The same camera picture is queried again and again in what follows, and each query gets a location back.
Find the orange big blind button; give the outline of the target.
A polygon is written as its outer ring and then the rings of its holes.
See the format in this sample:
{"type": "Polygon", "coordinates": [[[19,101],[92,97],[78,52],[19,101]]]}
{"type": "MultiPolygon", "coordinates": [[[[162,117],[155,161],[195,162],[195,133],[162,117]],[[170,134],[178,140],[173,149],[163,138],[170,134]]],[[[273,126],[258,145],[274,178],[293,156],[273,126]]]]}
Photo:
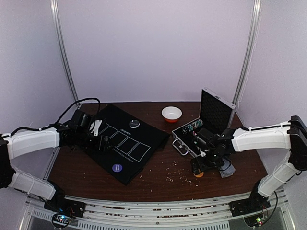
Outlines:
{"type": "Polygon", "coordinates": [[[194,176],[197,177],[197,178],[201,178],[201,177],[203,177],[203,175],[204,175],[204,172],[201,172],[199,174],[194,174],[194,176]]]}

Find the grey playing card deck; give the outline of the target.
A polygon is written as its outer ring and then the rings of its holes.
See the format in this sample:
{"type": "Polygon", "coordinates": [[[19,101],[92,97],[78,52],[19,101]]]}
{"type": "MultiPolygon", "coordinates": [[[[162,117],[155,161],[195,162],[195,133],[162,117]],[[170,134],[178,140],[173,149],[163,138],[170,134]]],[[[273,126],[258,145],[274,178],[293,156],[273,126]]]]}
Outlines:
{"type": "Polygon", "coordinates": [[[228,158],[223,158],[223,166],[218,167],[218,171],[220,173],[220,176],[222,178],[226,178],[229,176],[232,176],[235,172],[235,168],[232,164],[232,162],[228,158]]]}

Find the purple small blind button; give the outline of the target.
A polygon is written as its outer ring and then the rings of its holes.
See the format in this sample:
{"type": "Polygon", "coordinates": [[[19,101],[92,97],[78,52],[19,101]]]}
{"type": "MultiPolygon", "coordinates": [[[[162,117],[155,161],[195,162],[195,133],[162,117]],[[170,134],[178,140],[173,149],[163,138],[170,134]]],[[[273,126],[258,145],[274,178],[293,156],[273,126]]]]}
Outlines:
{"type": "Polygon", "coordinates": [[[116,163],[112,166],[112,171],[115,173],[119,173],[123,170],[123,166],[119,163],[116,163]]]}

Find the clear grey dealer button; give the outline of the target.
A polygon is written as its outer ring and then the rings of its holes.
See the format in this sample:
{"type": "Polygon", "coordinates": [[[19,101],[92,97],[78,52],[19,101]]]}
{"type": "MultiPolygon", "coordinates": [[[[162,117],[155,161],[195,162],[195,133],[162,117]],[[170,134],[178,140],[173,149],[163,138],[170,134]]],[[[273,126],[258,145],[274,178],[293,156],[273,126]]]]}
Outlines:
{"type": "Polygon", "coordinates": [[[138,128],[140,126],[139,120],[133,119],[129,122],[130,128],[138,128]]]}

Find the poker chip row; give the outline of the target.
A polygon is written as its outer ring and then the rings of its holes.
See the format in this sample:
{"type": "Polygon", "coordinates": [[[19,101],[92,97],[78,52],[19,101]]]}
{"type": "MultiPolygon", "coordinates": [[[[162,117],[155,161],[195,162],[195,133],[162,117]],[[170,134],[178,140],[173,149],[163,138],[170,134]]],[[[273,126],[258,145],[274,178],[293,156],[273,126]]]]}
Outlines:
{"type": "Polygon", "coordinates": [[[195,120],[194,122],[189,123],[186,126],[184,126],[182,128],[182,133],[183,134],[189,133],[189,132],[201,127],[202,125],[203,125],[203,121],[201,119],[195,120]]]}

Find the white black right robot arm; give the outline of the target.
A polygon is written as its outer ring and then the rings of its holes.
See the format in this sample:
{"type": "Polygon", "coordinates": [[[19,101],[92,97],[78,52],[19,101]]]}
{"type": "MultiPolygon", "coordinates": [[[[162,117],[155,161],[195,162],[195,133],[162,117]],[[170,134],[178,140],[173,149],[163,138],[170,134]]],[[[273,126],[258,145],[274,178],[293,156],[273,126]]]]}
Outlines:
{"type": "Polygon", "coordinates": [[[262,127],[228,128],[221,134],[194,134],[193,142],[201,152],[201,162],[209,168],[223,165],[223,157],[234,152],[260,149],[285,149],[285,158],[272,173],[257,181],[246,200],[249,211],[257,211],[279,187],[307,169],[307,126],[297,116],[289,121],[262,127]]]}

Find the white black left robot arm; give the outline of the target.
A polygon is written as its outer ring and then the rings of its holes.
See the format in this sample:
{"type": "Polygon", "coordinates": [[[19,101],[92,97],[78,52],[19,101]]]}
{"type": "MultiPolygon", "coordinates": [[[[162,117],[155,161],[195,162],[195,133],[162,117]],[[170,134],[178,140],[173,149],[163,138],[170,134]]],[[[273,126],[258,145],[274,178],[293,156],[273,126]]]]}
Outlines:
{"type": "Polygon", "coordinates": [[[0,186],[14,188],[28,194],[50,200],[59,213],[69,209],[69,202],[60,190],[47,180],[40,179],[11,165],[15,158],[29,153],[63,146],[77,146],[83,150],[104,153],[110,149],[109,138],[102,135],[104,119],[85,122],[68,121],[56,123],[40,129],[22,127],[14,133],[0,137],[0,186]]]}

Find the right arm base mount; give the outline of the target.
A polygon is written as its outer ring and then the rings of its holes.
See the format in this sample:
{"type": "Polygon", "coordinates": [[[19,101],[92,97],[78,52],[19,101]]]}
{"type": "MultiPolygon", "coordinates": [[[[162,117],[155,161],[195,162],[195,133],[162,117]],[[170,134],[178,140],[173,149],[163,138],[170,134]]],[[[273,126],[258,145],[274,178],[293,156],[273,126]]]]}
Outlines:
{"type": "Polygon", "coordinates": [[[263,208],[270,208],[271,204],[268,200],[258,200],[258,199],[241,199],[237,201],[232,201],[229,203],[230,211],[233,217],[246,215],[254,213],[257,211],[262,211],[263,208]]]}

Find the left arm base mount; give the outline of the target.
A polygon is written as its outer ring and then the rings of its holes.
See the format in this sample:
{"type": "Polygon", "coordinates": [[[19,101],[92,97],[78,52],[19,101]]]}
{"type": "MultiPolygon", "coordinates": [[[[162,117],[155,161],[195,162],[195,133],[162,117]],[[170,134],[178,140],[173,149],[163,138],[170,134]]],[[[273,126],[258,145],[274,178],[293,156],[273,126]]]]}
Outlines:
{"type": "Polygon", "coordinates": [[[86,204],[80,201],[74,201],[65,199],[64,204],[61,207],[56,207],[51,201],[47,201],[44,204],[44,208],[53,212],[64,214],[68,217],[82,218],[85,211],[86,204]]]}

